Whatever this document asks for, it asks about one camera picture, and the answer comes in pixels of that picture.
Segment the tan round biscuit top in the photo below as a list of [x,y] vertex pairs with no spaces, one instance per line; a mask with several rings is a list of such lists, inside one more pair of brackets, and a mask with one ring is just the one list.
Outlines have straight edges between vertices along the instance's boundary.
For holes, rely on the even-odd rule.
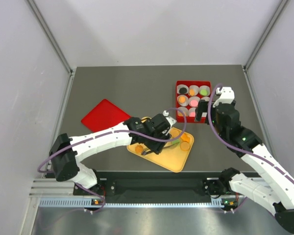
[[171,131],[170,131],[170,134],[171,134],[172,138],[176,138],[176,137],[179,136],[180,132],[179,132],[179,130],[172,128]]

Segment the orange swirl cookie left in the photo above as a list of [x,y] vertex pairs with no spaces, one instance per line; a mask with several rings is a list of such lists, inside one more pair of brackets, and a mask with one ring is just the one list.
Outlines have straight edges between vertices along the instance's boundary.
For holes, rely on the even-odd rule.
[[144,147],[142,145],[137,145],[135,147],[135,152],[141,154],[144,151]]

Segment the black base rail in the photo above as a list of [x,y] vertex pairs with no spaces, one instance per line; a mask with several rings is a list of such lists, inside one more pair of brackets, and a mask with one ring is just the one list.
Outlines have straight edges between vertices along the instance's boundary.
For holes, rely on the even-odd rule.
[[101,180],[90,189],[78,184],[75,186],[75,194],[98,193],[111,201],[164,200],[167,202],[170,198],[195,200],[213,195],[218,198],[230,193],[225,183],[200,178],[109,178]]

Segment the black round cookie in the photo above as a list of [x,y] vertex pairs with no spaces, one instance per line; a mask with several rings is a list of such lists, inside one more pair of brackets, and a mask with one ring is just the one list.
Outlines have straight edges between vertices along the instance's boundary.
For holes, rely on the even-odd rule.
[[186,87],[181,87],[179,89],[179,94],[187,94],[188,93],[188,89]]

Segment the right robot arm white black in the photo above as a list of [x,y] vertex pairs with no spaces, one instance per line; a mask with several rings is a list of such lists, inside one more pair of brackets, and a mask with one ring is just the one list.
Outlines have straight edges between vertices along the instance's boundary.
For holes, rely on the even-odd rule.
[[206,113],[206,123],[216,137],[250,165],[268,184],[264,187],[236,169],[224,170],[219,176],[223,193],[237,192],[265,208],[278,224],[294,234],[294,178],[270,154],[262,140],[240,122],[235,102],[218,103],[201,100],[196,117]]

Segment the tan round biscuit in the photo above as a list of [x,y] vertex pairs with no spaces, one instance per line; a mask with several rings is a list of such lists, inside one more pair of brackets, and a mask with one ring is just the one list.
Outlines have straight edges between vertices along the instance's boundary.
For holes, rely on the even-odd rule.
[[183,151],[188,151],[191,148],[191,145],[188,142],[184,141],[180,144],[180,148]]
[[180,132],[179,132],[179,130],[172,128],[171,131],[170,131],[170,134],[171,134],[172,138],[176,138],[176,137],[179,136]]

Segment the small tan round cookie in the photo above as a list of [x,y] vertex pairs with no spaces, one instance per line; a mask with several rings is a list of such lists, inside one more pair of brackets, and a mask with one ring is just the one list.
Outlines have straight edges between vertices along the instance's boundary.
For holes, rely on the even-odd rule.
[[186,97],[183,95],[180,95],[177,100],[180,104],[183,104],[186,102]]

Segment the tan round biscuit right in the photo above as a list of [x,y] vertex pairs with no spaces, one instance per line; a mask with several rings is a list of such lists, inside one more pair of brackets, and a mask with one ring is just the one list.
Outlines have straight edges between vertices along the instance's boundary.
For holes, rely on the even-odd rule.
[[188,142],[184,141],[180,144],[180,148],[183,151],[188,151],[191,148],[191,145]]

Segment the yellow tray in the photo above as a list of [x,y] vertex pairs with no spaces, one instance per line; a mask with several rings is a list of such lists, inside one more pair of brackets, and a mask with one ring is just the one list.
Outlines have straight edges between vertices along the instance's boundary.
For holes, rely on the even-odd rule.
[[180,144],[179,144],[178,146],[176,146],[174,148],[162,150],[162,152],[160,154],[151,153],[151,154],[142,156],[141,154],[138,154],[135,152],[135,147],[137,145],[142,145],[145,149],[146,146],[144,143],[135,143],[132,145],[128,145],[126,148],[132,154],[135,154],[135,155],[137,155],[147,161],[150,161],[156,165],[159,165],[169,171],[179,173],[184,168],[184,165],[185,165],[187,158],[191,152],[191,149],[193,147],[195,139],[194,139],[193,135],[191,135],[190,133],[182,132],[182,130],[180,130],[180,129],[177,129],[177,130],[179,130],[179,132],[180,132],[179,136],[174,139],[170,138],[169,142],[176,140],[176,139],[180,139],[180,144],[181,144],[183,142],[183,140],[180,137],[183,133],[186,133],[190,137],[189,144],[191,145],[191,148],[188,151],[181,150]]

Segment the orange flower cookie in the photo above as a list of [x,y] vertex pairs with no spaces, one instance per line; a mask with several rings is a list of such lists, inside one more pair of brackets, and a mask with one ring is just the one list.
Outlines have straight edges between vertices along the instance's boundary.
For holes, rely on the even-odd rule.
[[194,89],[189,89],[189,96],[195,96],[196,91]]

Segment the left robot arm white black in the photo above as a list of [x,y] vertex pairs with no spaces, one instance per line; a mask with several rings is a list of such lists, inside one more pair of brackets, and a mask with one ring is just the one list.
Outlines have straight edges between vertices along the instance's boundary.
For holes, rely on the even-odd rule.
[[56,181],[73,181],[90,194],[101,190],[101,182],[93,169],[82,161],[94,154],[136,143],[143,144],[155,154],[161,153],[170,139],[170,130],[176,120],[168,114],[157,114],[141,120],[131,117],[108,129],[83,136],[69,137],[64,133],[57,137],[50,149],[51,168]]

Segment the orange fish cookie right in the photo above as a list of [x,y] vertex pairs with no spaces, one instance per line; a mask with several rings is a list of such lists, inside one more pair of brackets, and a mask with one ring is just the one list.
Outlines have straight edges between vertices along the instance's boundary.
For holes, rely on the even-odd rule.
[[183,133],[180,138],[183,142],[190,142],[190,137],[186,133]]

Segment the red box lid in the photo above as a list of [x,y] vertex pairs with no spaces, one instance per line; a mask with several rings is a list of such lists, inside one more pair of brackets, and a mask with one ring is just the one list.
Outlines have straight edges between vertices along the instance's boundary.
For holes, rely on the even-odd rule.
[[131,118],[129,114],[107,99],[103,99],[82,120],[91,132],[99,132]]

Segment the green round cookie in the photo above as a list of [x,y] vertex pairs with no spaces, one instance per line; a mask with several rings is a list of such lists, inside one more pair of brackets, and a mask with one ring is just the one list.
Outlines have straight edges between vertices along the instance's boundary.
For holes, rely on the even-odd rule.
[[171,141],[172,145],[179,144],[179,143],[180,143],[180,139],[176,139],[176,140]]
[[209,95],[209,90],[206,89],[202,89],[199,91],[201,96],[208,96]]

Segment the metal tongs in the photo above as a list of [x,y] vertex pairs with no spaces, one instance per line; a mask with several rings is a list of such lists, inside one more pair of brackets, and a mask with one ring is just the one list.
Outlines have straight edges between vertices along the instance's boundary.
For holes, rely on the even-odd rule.
[[[178,146],[179,144],[175,144],[175,145],[172,145],[171,142],[166,142],[166,143],[161,143],[160,146],[161,146],[161,149],[160,149],[160,152],[162,152],[162,150],[164,149],[169,149],[169,148],[174,148],[176,146]],[[148,154],[151,154],[151,153],[154,153],[152,150],[150,150],[149,148],[145,148],[144,151],[141,153],[142,156],[145,156],[145,155],[148,155]]]

